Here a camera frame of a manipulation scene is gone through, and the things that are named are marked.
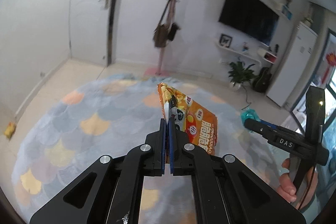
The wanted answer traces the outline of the person right hand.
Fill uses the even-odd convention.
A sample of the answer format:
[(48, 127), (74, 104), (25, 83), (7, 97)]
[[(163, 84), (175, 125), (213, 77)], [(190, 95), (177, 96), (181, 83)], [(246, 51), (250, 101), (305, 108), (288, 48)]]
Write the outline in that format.
[[(295, 202), (297, 200), (296, 188), (295, 188), (292, 180), (290, 179), (289, 174), (288, 173), (283, 173), (279, 177), (279, 183), (280, 183), (280, 185), (276, 189), (276, 192), (282, 198), (284, 198), (288, 203)], [(318, 173), (315, 172), (314, 176), (313, 176), (313, 181), (311, 182), (310, 189), (308, 191), (308, 194), (307, 194), (301, 208), (306, 207), (311, 202), (311, 200), (314, 197), (314, 193), (315, 193), (315, 190), (317, 188), (317, 184), (318, 184)]]

